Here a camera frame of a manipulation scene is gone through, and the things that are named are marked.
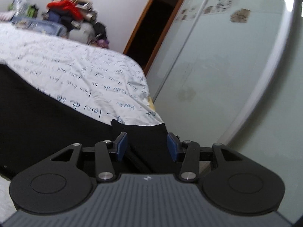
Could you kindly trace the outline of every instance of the white bedsheet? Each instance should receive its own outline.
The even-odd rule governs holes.
[[[61,103],[106,124],[162,123],[141,67],[120,53],[0,23],[0,62]]]
[[[16,211],[9,196],[9,181],[0,176],[0,223]]]

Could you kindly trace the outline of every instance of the sliding wardrobe door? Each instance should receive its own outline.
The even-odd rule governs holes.
[[[172,23],[147,74],[147,82],[149,85],[150,96],[152,98],[154,98],[161,82],[164,80],[170,65],[178,56],[202,1],[203,0],[184,0],[178,15]],[[185,14],[186,17],[184,17],[183,14],[187,12],[186,9],[192,7],[192,4],[195,4],[196,7],[190,12],[191,17],[187,16],[187,13]]]
[[[203,0],[187,1],[179,27],[195,20]],[[294,0],[206,1],[154,99],[169,132],[211,146],[230,142],[267,88],[288,38]],[[173,51],[173,44],[163,47]]]

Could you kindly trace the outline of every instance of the wooden door frame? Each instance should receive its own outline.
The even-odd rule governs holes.
[[[150,8],[150,6],[151,6],[151,4],[152,4],[153,1],[154,0],[149,0],[148,1],[147,5],[146,5],[146,7],[144,9],[144,11],[142,12],[142,14],[141,14],[141,16],[140,16],[140,18],[139,18],[139,20],[137,22],[136,27],[134,28],[133,33],[131,34],[131,37],[128,40],[128,43],[127,43],[127,45],[126,45],[126,47],[125,47],[125,49],[123,51],[123,54],[127,54],[128,50],[129,50],[129,48],[131,46],[131,43],[133,42],[134,37],[136,36],[136,33],[137,33],[139,27],[141,26],[141,24],[143,22],[143,19],[145,18],[146,14],[147,14],[147,11],[149,10],[149,8]],[[166,23],[166,25],[165,25],[165,27],[164,27],[164,29],[163,29],[160,37],[159,37],[159,40],[158,40],[156,46],[154,47],[154,50],[153,50],[153,52],[152,52],[152,54],[151,54],[151,56],[150,56],[150,58],[149,58],[149,60],[148,60],[148,62],[146,64],[145,68],[143,69],[145,75],[147,75],[147,73],[148,73],[148,71],[149,71],[149,69],[150,69],[150,67],[151,67],[151,65],[152,65],[152,63],[153,63],[153,61],[154,61],[154,59],[155,59],[155,57],[156,57],[159,49],[160,49],[160,47],[161,47],[161,44],[162,44],[162,42],[163,42],[163,40],[164,40],[167,32],[169,31],[169,28],[171,27],[172,23],[174,22],[174,19],[175,19],[177,13],[178,13],[180,7],[183,4],[183,1],[184,0],[179,0],[178,3],[176,4],[174,10],[172,11],[172,14],[171,14],[170,18],[169,18],[168,22]]]
[[[149,1],[148,1],[148,3],[147,3],[147,5],[146,5],[145,9],[143,10],[143,12],[142,12],[142,14],[141,14],[141,16],[140,16],[140,18],[139,18],[139,20],[138,20],[138,22],[137,22],[136,27],[134,28],[133,33],[131,34],[131,37],[130,37],[129,40],[128,40],[128,43],[127,43],[127,45],[126,45],[126,47],[125,47],[125,49],[124,49],[124,51],[123,51],[123,54],[126,54],[126,53],[128,52],[128,50],[129,50],[129,48],[130,48],[130,46],[131,46],[131,43],[133,42],[134,37],[136,36],[137,31],[139,30],[139,27],[141,26],[142,21],[143,21],[143,19],[145,18],[146,14],[147,14],[147,11],[149,10],[149,8],[150,8],[150,6],[151,6],[151,4],[152,4],[153,1],[154,1],[154,0],[149,0]]]
[[[172,15],[170,16],[168,22],[166,23],[162,33],[161,33],[161,36],[159,37],[159,40],[156,44],[156,46],[154,47],[154,50],[145,66],[145,68],[143,69],[145,75],[147,75],[149,69],[151,68],[153,62],[154,62],[154,59],[156,58],[156,55],[158,54],[158,51],[164,41],[164,38],[166,37],[166,34],[168,33],[169,31],[169,28],[172,26],[172,23],[174,22],[175,20],[175,17],[179,11],[179,9],[181,8],[182,4],[183,4],[184,0],[179,0],[178,3],[176,4],[175,6],[175,9],[173,10],[172,12]]]

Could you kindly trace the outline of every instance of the black fabric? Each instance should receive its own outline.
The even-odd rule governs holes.
[[[112,126],[91,119],[25,82],[6,65],[0,65],[0,173],[17,173],[72,143],[94,146],[115,140],[125,131],[131,143],[116,173],[178,173],[180,165],[170,158],[164,124]],[[94,173],[94,163],[85,165]]]
[[[68,32],[71,32],[73,29],[76,29],[76,27],[71,24],[73,21],[73,17],[61,16],[61,25],[64,25],[67,28]]]
[[[93,25],[93,28],[95,30],[95,36],[100,34],[100,36],[98,36],[97,38],[98,40],[107,39],[105,25],[101,24],[100,22],[97,22],[96,24]]]
[[[165,124],[132,126],[120,124],[116,120],[111,124],[114,138],[121,132],[128,134],[133,156],[136,156],[137,161],[145,165],[151,173],[179,173],[181,164],[174,163],[169,154]]]
[[[302,227],[302,226],[303,226],[303,216],[292,227]]]
[[[62,10],[58,8],[50,8],[49,11],[52,11],[60,16],[68,16],[68,17],[73,17],[72,13],[68,10]]]
[[[0,170],[11,177],[72,143],[112,140],[111,126],[36,90],[0,65]]]

